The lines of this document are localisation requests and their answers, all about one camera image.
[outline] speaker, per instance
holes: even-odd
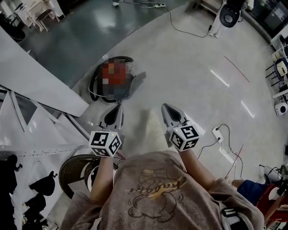
[[[278,104],[275,104],[275,112],[277,116],[284,115],[288,110],[288,106],[286,102],[280,102]]]

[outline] blue cloth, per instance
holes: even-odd
[[[268,184],[259,184],[250,180],[245,180],[237,191],[256,206],[267,187]]]

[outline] backpack strap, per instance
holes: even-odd
[[[218,202],[221,209],[221,220],[224,230],[249,230],[245,221],[239,217],[234,208],[226,207]]]

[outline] floor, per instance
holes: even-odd
[[[172,10],[186,0],[163,0]],[[26,28],[19,45],[32,49],[37,61],[72,88],[104,54],[129,34],[166,13],[165,9],[143,9],[138,5],[112,0],[88,0],[59,23],[49,17],[44,23],[49,32]]]
[[[206,34],[213,16],[203,10],[181,10],[172,13],[176,28]],[[155,111],[165,132],[161,105],[170,103],[183,109],[203,128],[205,134],[194,148],[196,155],[203,146],[215,142],[211,130],[225,123],[231,130],[233,151],[239,152],[243,145],[243,170],[238,160],[235,178],[263,181],[259,164],[279,167],[287,140],[287,118],[276,116],[270,82],[265,79],[272,53],[245,20],[222,38],[198,38],[175,31],[165,14],[127,37],[108,56],[134,58],[135,72],[145,71],[147,77],[134,95],[123,101],[126,157],[142,153],[138,142],[145,132],[147,109]],[[78,88],[86,92],[88,83],[82,82]],[[93,130],[99,116],[110,106],[102,100],[93,102],[78,121],[87,130]],[[227,151],[228,129],[222,126],[220,132],[224,137],[223,149]],[[226,176],[233,159],[233,155],[221,152],[220,144],[205,148],[200,157],[216,177]],[[234,178],[234,169],[229,177]]]

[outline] chair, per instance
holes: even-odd
[[[45,10],[42,14],[40,14],[36,20],[39,21],[39,23],[46,29],[46,31],[48,32],[48,28],[45,26],[45,24],[42,22],[42,20],[47,17],[50,13],[53,13],[54,16],[56,17],[57,21],[59,22],[59,18],[56,16],[55,12],[51,9],[47,9]]]
[[[272,84],[271,87],[276,85],[276,84],[278,84],[281,81],[284,81],[284,76],[287,74],[287,71],[285,71],[285,70],[283,70],[282,73],[279,72],[279,70],[277,69],[277,65],[279,65],[279,64],[284,64],[286,66],[286,68],[287,68],[288,67],[288,61],[287,61],[286,57],[279,58],[277,61],[275,61],[275,63],[273,65],[271,65],[269,68],[266,69],[266,70],[268,70],[268,69],[270,69],[271,67],[274,66],[274,71],[272,71],[272,73],[270,73],[265,78],[267,78],[267,77],[269,77],[269,76],[271,76],[273,74],[273,78],[271,78],[271,80],[273,80],[276,77],[278,77],[278,79],[279,79],[279,81],[274,83],[274,84]]]

